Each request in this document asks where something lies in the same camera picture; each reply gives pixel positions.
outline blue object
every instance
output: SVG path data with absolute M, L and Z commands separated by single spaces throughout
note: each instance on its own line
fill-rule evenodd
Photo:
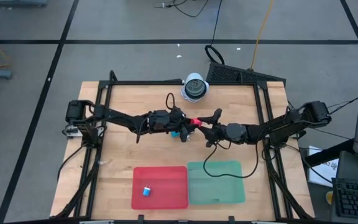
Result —
M 148 197 L 150 195 L 150 188 L 149 187 L 144 187 L 143 189 L 143 195 Z
M 174 137 L 177 137 L 179 136 L 180 133 L 178 131 L 171 131 L 171 136 L 174 138 Z

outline wooden tabletop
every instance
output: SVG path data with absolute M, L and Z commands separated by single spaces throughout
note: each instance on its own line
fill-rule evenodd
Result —
M 79 99 L 95 101 L 98 82 L 83 82 Z M 176 96 L 176 104 L 189 118 L 211 116 L 216 108 L 223 110 L 219 122 L 258 124 L 258 114 L 252 86 L 210 86 L 207 95 L 197 103 L 185 101 L 180 96 L 181 86 L 118 85 L 112 88 L 110 108 L 127 114 L 144 114 L 165 109 L 167 93 Z M 284 114 L 287 97 L 282 82 L 268 82 L 268 91 L 275 117 Z M 267 113 L 262 100 L 265 121 Z M 190 161 L 204 161 L 212 148 L 206 148 L 203 134 L 196 131 L 191 141 L 182 143 L 166 134 L 146 134 L 135 143 L 136 135 L 128 129 L 108 124 L 104 136 L 101 165 L 98 174 L 92 219 L 136 220 L 139 214 L 146 220 L 274 220 L 272 199 L 265 161 L 261 157 L 262 143 L 258 144 L 259 166 L 254 175 L 243 179 L 246 202 L 237 204 L 191 205 L 183 210 L 133 210 L 131 209 L 132 175 L 138 166 L 186 166 Z M 80 138 L 68 141 L 65 158 L 75 151 Z M 293 139 L 288 144 L 298 147 Z M 289 147 L 281 150 L 289 191 L 307 213 L 314 216 L 305 173 L 299 152 Z M 78 189 L 85 150 L 82 150 L 62 169 L 57 185 L 51 215 L 56 215 Z M 230 150 L 218 150 L 211 161 L 241 163 L 243 175 L 255 166 L 255 146 L 232 145 Z M 283 198 L 277 188 L 281 214 L 285 217 Z M 81 214 L 85 214 L 88 192 L 84 194 Z

